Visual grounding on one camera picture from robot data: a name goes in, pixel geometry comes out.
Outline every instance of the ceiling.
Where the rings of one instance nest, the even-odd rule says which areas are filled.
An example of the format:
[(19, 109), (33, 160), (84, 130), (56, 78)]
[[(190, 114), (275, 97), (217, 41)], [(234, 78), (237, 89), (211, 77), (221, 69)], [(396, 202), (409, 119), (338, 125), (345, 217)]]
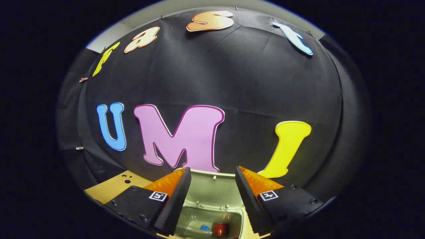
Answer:
[(133, 13), (121, 20), (121, 23), (131, 29), (135, 29), (149, 22), (158, 20), (161, 15), (166, 17), (167, 15), (175, 14), (180, 11), (205, 6), (237, 6), (240, 9), (259, 11), (292, 23), (305, 31), (310, 31), (311, 34), (319, 39), (325, 34), (319, 28), (298, 15), (278, 5), (262, 0), (163, 0)]

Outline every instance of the red object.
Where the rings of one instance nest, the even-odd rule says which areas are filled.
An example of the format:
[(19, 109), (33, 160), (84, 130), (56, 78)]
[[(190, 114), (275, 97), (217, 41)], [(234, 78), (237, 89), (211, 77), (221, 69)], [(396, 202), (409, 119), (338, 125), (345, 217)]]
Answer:
[(215, 223), (212, 226), (212, 234), (214, 236), (225, 236), (228, 233), (229, 225), (227, 223)]

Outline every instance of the letter u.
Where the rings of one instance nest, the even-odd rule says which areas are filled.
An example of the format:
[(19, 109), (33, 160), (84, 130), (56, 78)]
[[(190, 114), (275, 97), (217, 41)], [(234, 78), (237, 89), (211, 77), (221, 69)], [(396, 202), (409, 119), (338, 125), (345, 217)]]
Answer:
[(113, 122), (115, 125), (116, 139), (113, 139), (109, 134), (108, 124), (106, 121), (106, 112), (108, 111), (107, 106), (98, 105), (96, 111), (99, 116), (100, 130), (102, 131), (102, 136), (105, 139), (105, 142), (115, 150), (125, 150), (126, 141), (121, 117), (121, 113), (124, 111), (124, 105), (122, 103), (112, 103), (110, 105), (110, 111), (112, 112)]

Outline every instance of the wall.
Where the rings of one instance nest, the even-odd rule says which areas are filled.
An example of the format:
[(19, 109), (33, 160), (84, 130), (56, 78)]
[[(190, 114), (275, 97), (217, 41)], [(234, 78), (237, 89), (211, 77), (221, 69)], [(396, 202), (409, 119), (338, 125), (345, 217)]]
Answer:
[(262, 12), (292, 23), (305, 31), (310, 31), (319, 39), (325, 34), (322, 30), (295, 13), (262, 0), (164, 0), (133, 13), (124, 18), (121, 22), (136, 29), (152, 20), (158, 20), (161, 15), (165, 17), (171, 13), (178, 13), (187, 9), (205, 6), (238, 6), (238, 8), (241, 9)]
[(86, 48), (100, 53), (105, 47), (107, 48), (110, 44), (126, 35), (131, 30), (131, 28), (119, 22), (103, 31), (96, 39), (89, 43)]

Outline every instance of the pink letter m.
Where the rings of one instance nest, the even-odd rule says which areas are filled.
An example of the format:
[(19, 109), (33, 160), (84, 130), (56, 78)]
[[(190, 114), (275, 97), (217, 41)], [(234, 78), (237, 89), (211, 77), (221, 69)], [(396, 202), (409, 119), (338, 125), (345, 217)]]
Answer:
[(194, 105), (183, 113), (174, 135), (165, 125), (154, 105), (139, 105), (134, 115), (140, 122), (144, 159), (154, 165), (163, 165), (157, 154), (160, 151), (165, 161), (175, 168), (186, 151), (183, 167), (219, 172), (214, 166), (214, 140), (217, 126), (224, 121), (224, 111), (209, 105)]

